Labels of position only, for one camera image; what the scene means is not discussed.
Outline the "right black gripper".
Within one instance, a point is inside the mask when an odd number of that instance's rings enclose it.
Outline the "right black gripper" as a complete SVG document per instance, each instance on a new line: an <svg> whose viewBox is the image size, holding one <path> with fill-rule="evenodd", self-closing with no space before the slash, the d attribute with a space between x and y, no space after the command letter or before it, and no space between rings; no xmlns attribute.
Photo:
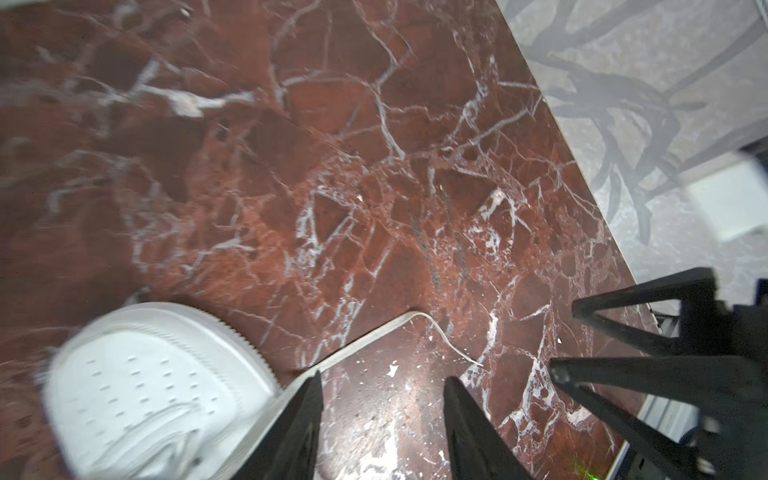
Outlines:
<svg viewBox="0 0 768 480"><path fill-rule="evenodd" d="M728 352L703 356L720 353L716 290L714 271L696 267L573 301L572 316L589 327L643 353L675 357L553 358L550 377L669 479L765 479L767 281L758 281L754 304L733 307ZM652 305L664 301L679 306L674 337L656 322L641 329L606 315L638 308L657 319ZM655 427L665 400L697 409L693 446Z"/></svg>

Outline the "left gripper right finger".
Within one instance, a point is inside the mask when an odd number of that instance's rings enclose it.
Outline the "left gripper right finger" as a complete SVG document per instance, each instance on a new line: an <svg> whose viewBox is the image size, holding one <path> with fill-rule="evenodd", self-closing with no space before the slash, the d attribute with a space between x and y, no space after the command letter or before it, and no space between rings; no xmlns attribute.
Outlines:
<svg viewBox="0 0 768 480"><path fill-rule="evenodd" d="M454 376L443 387L443 416L454 479L532 479Z"/></svg>

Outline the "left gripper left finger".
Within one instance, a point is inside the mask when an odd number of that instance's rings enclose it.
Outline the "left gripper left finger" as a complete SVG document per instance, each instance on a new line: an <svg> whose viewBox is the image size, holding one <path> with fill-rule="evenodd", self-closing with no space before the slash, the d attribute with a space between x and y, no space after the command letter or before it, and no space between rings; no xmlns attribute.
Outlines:
<svg viewBox="0 0 768 480"><path fill-rule="evenodd" d="M305 380L233 479L313 479L323 412L321 374Z"/></svg>

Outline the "white sneaker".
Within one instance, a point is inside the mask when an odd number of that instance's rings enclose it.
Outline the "white sneaker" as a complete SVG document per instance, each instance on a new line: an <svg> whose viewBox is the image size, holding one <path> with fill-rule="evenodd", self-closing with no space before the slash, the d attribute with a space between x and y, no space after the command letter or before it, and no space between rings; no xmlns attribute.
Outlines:
<svg viewBox="0 0 768 480"><path fill-rule="evenodd" d="M225 479L280 385L259 352L199 309L123 307L51 360L43 403L77 479Z"/></svg>

